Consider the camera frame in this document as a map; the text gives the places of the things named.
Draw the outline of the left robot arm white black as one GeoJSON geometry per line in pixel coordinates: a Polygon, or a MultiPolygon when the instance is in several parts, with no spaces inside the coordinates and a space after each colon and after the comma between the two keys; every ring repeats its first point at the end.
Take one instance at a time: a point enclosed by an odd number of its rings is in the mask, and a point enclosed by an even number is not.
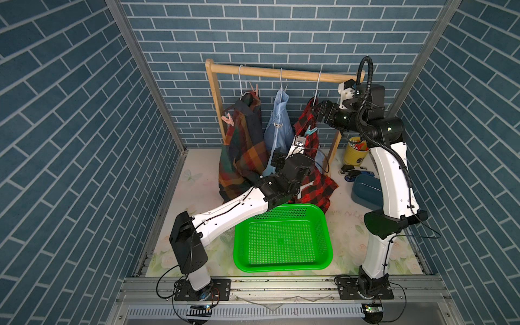
{"type": "Polygon", "coordinates": [[[314,160],[293,153],[276,173],[260,178],[245,193],[205,213],[195,216],[184,211],[173,224],[169,242],[177,265],[192,290],[209,290],[212,279],[207,269],[205,247],[239,223],[288,203],[300,191],[304,179],[315,169],[314,160]]]}

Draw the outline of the red black plaid shirt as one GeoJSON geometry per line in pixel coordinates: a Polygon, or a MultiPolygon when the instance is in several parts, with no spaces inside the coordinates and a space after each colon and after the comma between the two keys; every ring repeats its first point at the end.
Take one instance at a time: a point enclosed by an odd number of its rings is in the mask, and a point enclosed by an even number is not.
{"type": "MultiPolygon", "coordinates": [[[[318,127],[317,121],[312,113],[311,98],[307,103],[303,113],[294,125],[295,135],[304,136],[309,125],[318,127]]],[[[294,204],[313,204],[326,213],[330,207],[330,198],[338,188],[338,184],[323,171],[324,167],[329,167],[325,155],[320,151],[318,131],[306,137],[305,152],[307,157],[312,159],[314,164],[313,171],[303,180],[300,192],[293,197],[289,203],[294,204]]]]}

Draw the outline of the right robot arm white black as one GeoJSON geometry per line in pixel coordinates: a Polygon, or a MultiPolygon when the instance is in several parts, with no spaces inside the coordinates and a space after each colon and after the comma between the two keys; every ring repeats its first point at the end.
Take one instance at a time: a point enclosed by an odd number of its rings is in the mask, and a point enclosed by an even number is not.
{"type": "Polygon", "coordinates": [[[359,133],[379,174],[383,207],[364,216],[370,236],[356,281],[357,292],[367,299],[389,288],[387,264],[396,237],[408,226],[427,219],[427,212],[419,208],[412,193],[404,123],[385,115],[385,88],[373,83],[373,73],[372,58],[365,56],[356,80],[341,85],[341,103],[323,101],[311,110],[320,123],[340,132],[359,133]]]}

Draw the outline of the teal clothespin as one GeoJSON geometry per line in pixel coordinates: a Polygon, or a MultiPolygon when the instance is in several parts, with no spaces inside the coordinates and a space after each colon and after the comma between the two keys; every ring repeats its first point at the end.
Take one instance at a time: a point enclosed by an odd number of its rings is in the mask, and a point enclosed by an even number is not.
{"type": "Polygon", "coordinates": [[[307,127],[307,129],[305,130],[304,136],[305,137],[310,136],[310,135],[314,134],[317,131],[318,131],[317,127],[312,127],[311,125],[309,125],[307,127]]]}

